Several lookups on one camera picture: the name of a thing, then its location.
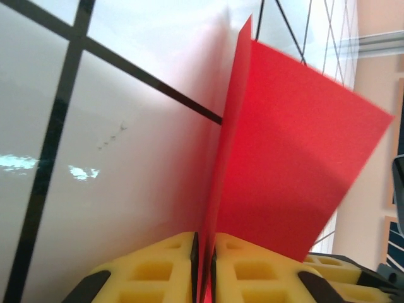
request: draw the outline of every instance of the wall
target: wall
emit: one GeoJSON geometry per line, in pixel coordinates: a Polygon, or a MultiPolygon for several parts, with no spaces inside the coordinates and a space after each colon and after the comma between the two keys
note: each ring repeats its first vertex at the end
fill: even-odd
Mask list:
{"type": "MultiPolygon", "coordinates": [[[[404,77],[399,65],[399,56],[359,59],[355,92],[393,113],[398,79],[404,77]]],[[[395,215],[394,210],[386,207],[392,136],[390,127],[343,200],[336,219],[333,253],[346,255],[372,269],[380,260],[384,216],[395,215]]]]}
{"type": "Polygon", "coordinates": [[[404,1],[358,0],[359,36],[395,32],[404,28],[404,1]]]}

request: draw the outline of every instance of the red paper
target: red paper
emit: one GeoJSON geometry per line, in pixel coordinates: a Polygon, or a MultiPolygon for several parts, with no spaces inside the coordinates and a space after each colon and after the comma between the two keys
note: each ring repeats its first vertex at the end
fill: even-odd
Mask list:
{"type": "Polygon", "coordinates": [[[201,284],[198,293],[205,291],[210,258],[213,252],[214,238],[216,232],[216,218],[218,206],[222,195],[223,180],[229,161],[235,136],[234,122],[238,120],[241,105],[247,87],[247,77],[251,57],[251,18],[243,26],[239,33],[237,48],[234,56],[232,75],[230,77],[229,89],[227,92],[226,108],[223,115],[222,130],[213,171],[213,182],[211,185],[210,200],[208,203],[205,222],[199,231],[199,279],[201,284]]]}
{"type": "Polygon", "coordinates": [[[250,33],[249,20],[200,232],[205,273],[215,232],[302,261],[392,120],[250,33]]]}

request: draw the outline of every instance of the yellow foam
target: yellow foam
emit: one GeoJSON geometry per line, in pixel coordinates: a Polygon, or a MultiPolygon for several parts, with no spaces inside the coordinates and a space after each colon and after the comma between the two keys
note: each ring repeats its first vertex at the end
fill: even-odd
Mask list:
{"type": "Polygon", "coordinates": [[[327,281],[356,284],[361,273],[355,265],[327,256],[309,254],[304,264],[313,267],[327,281]]]}
{"type": "Polygon", "coordinates": [[[316,303],[297,276],[310,266],[228,234],[216,235],[217,303],[316,303]]]}
{"type": "Polygon", "coordinates": [[[92,303],[192,303],[194,232],[185,232],[105,263],[111,276],[92,303]]]}
{"type": "Polygon", "coordinates": [[[342,299],[351,303],[389,303],[389,295],[378,288],[351,285],[340,282],[330,282],[342,299]]]}

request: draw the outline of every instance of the red sheet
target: red sheet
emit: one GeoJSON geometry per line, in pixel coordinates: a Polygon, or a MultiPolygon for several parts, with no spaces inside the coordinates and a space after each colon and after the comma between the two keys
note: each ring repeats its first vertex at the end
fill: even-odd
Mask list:
{"type": "Polygon", "coordinates": [[[215,232],[302,261],[392,120],[250,33],[249,20],[200,231],[205,273],[215,232]]]}

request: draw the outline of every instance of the black grid line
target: black grid line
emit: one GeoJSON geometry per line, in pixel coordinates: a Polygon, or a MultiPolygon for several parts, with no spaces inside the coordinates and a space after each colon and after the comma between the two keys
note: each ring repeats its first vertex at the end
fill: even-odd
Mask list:
{"type": "MultiPolygon", "coordinates": [[[[333,0],[333,4],[331,5],[331,15],[330,15],[329,20],[332,20],[332,17],[333,17],[333,13],[334,13],[334,3],[335,3],[335,0],[333,0]]],[[[325,1],[325,0],[324,0],[324,5],[326,6],[326,12],[327,12],[327,15],[328,15],[328,6],[327,6],[327,1],[325,1]]],[[[329,39],[330,39],[330,32],[331,32],[331,21],[330,21],[330,24],[328,25],[326,52],[325,52],[325,54],[324,54],[323,70],[322,70],[321,74],[324,74],[324,71],[325,71],[325,69],[326,69],[326,60],[327,60],[327,53],[328,53],[328,41],[329,41],[329,39]]]]}
{"type": "Polygon", "coordinates": [[[40,221],[51,183],[57,151],[61,141],[64,122],[69,108],[74,82],[83,49],[79,41],[86,36],[95,0],[80,0],[73,30],[50,113],[45,139],[35,172],[30,199],[25,213],[23,227],[9,276],[4,303],[20,302],[37,240],[40,221]]]}
{"type": "MultiPolygon", "coordinates": [[[[339,59],[341,58],[341,44],[342,44],[342,37],[343,37],[343,27],[345,26],[345,20],[346,20],[345,15],[346,15],[346,12],[347,12],[346,8],[347,8],[347,5],[345,3],[345,9],[344,9],[343,18],[342,18],[343,20],[342,20],[341,34],[340,34],[340,45],[338,46],[338,63],[340,63],[339,59]]],[[[340,63],[340,76],[341,76],[342,86],[344,86],[343,74],[344,73],[342,72],[342,67],[341,67],[341,63],[340,63]]]]}
{"type": "Polygon", "coordinates": [[[57,158],[57,151],[81,55],[84,50],[114,65],[123,72],[130,74],[213,122],[217,124],[222,123],[220,116],[87,37],[95,1],[80,0],[74,25],[70,26],[30,1],[0,0],[0,4],[4,4],[69,41],[3,303],[18,303],[21,301],[23,295],[50,187],[52,172],[57,158]]]}
{"type": "Polygon", "coordinates": [[[352,46],[352,44],[351,44],[351,41],[350,41],[349,47],[350,47],[350,50],[351,50],[351,58],[352,58],[352,60],[351,60],[351,65],[352,65],[352,71],[353,71],[353,73],[356,74],[355,60],[358,60],[358,58],[357,58],[357,57],[356,57],[356,59],[354,58],[354,48],[353,48],[353,46],[352,46]]]}
{"type": "Polygon", "coordinates": [[[300,54],[300,57],[301,57],[301,60],[302,60],[303,64],[307,65],[306,60],[304,59],[303,52],[300,49],[299,43],[297,43],[296,36],[295,36],[295,34],[294,34],[293,30],[292,30],[292,27],[290,26],[288,18],[285,15],[285,12],[283,11],[282,5],[279,3],[279,0],[275,0],[275,2],[276,2],[276,5],[279,8],[280,13],[282,14],[282,18],[283,18],[284,22],[286,23],[286,26],[287,26],[287,28],[289,30],[290,35],[292,36],[292,39],[293,39],[293,41],[295,43],[297,51],[299,51],[299,54],[300,54]]]}
{"type": "Polygon", "coordinates": [[[345,60],[345,65],[344,65],[344,67],[345,67],[345,69],[343,68],[343,78],[342,78],[342,80],[343,80],[343,86],[345,86],[345,76],[347,75],[347,70],[348,70],[348,56],[347,56],[347,58],[346,58],[346,60],[345,60]]]}
{"type": "Polygon", "coordinates": [[[310,3],[309,3],[309,12],[307,13],[306,28],[304,29],[304,40],[303,40],[303,50],[302,50],[303,56],[304,56],[304,51],[306,50],[307,32],[309,31],[311,4],[312,4],[312,0],[310,0],[310,3]]]}
{"type": "Polygon", "coordinates": [[[348,48],[349,48],[349,55],[351,57],[352,71],[354,71],[355,64],[354,64],[354,48],[352,47],[352,39],[349,39],[348,41],[348,48]]]}
{"type": "Polygon", "coordinates": [[[355,1],[355,3],[353,4],[352,20],[351,20],[351,23],[350,23],[351,33],[352,33],[352,26],[354,25],[354,16],[355,16],[355,13],[357,14],[357,12],[356,12],[356,10],[357,10],[357,3],[358,3],[358,1],[355,1]]]}
{"type": "Polygon", "coordinates": [[[215,114],[206,107],[203,107],[199,103],[178,92],[168,84],[157,79],[156,77],[154,77],[150,73],[147,73],[146,71],[137,67],[136,65],[130,63],[125,58],[117,55],[115,52],[112,52],[111,50],[107,49],[98,42],[92,40],[91,38],[87,37],[86,39],[83,40],[83,48],[86,51],[92,53],[93,55],[119,68],[121,71],[130,74],[134,78],[151,86],[152,88],[158,90],[159,92],[162,92],[168,97],[173,98],[177,102],[185,105],[186,107],[201,114],[202,116],[205,116],[206,118],[212,120],[213,122],[217,124],[222,123],[222,118],[219,115],[215,114]]]}
{"type": "MultiPolygon", "coordinates": [[[[355,61],[357,61],[359,59],[359,48],[357,48],[358,44],[359,44],[359,40],[357,38],[351,39],[351,50],[352,50],[352,55],[355,54],[355,61]]],[[[355,61],[352,61],[353,70],[355,70],[355,61]]]]}
{"type": "Polygon", "coordinates": [[[352,65],[352,63],[348,62],[349,57],[351,58],[349,61],[352,61],[352,54],[351,54],[351,50],[350,50],[350,45],[347,46],[347,49],[348,49],[348,51],[347,51],[347,61],[346,61],[346,64],[345,64],[345,72],[343,74],[344,82],[345,82],[345,80],[347,79],[347,76],[348,76],[348,71],[349,71],[348,65],[352,65]]]}
{"type": "Polygon", "coordinates": [[[262,23],[262,20],[263,20],[264,5],[265,5],[265,0],[261,0],[261,6],[259,8],[259,16],[258,16],[258,24],[257,24],[257,33],[255,35],[255,41],[258,41],[258,39],[259,39],[259,31],[261,30],[261,23],[262,23]]]}
{"type": "Polygon", "coordinates": [[[345,1],[345,14],[347,17],[348,36],[350,38],[351,37],[351,26],[350,26],[350,22],[349,22],[348,5],[347,5],[346,1],[345,1]]]}
{"type": "MultiPolygon", "coordinates": [[[[48,30],[66,38],[67,40],[71,40],[74,35],[74,29],[63,21],[57,19],[53,15],[44,11],[42,8],[36,6],[35,4],[30,3],[27,0],[0,0],[0,3],[5,4],[11,9],[21,13],[26,16],[28,19],[38,23],[48,30]]],[[[172,88],[168,84],[164,83],[160,79],[154,77],[150,73],[147,73],[143,69],[139,68],[137,65],[129,62],[125,58],[120,55],[112,52],[110,49],[104,47],[101,44],[96,43],[89,37],[83,37],[80,40],[81,47],[88,50],[95,56],[99,57],[99,54],[102,54],[101,59],[113,64],[113,62],[120,62],[120,69],[135,77],[136,79],[145,82],[147,85],[153,87],[154,89],[168,95],[173,98],[175,101],[180,102],[181,104],[189,107],[195,112],[205,116],[206,118],[212,120],[217,124],[222,123],[222,118],[211,110],[203,107],[199,103],[185,96],[181,92],[177,91],[175,88],[172,88]]]]}
{"type": "Polygon", "coordinates": [[[71,40],[73,38],[73,28],[70,25],[66,24],[30,1],[0,0],[0,3],[3,3],[19,14],[31,19],[35,23],[48,28],[66,40],[71,40]]]}
{"type": "Polygon", "coordinates": [[[330,40],[330,29],[328,29],[328,34],[327,34],[327,43],[326,43],[326,52],[324,54],[324,61],[323,61],[323,70],[321,74],[324,74],[326,70],[326,61],[327,61],[327,53],[328,53],[328,41],[330,40]]]}
{"type": "Polygon", "coordinates": [[[340,71],[340,76],[341,76],[341,79],[342,79],[342,70],[341,70],[341,64],[340,64],[340,54],[336,51],[336,43],[335,43],[334,31],[333,31],[333,27],[331,26],[331,15],[329,14],[326,0],[324,0],[324,3],[326,5],[328,22],[330,24],[330,34],[331,34],[331,38],[333,39],[337,68],[340,71]]]}
{"type": "Polygon", "coordinates": [[[335,230],[330,232],[329,234],[326,234],[324,237],[320,238],[320,240],[316,240],[315,243],[313,244],[313,246],[319,244],[320,242],[324,241],[325,239],[327,239],[329,236],[333,235],[335,233],[335,230]]]}

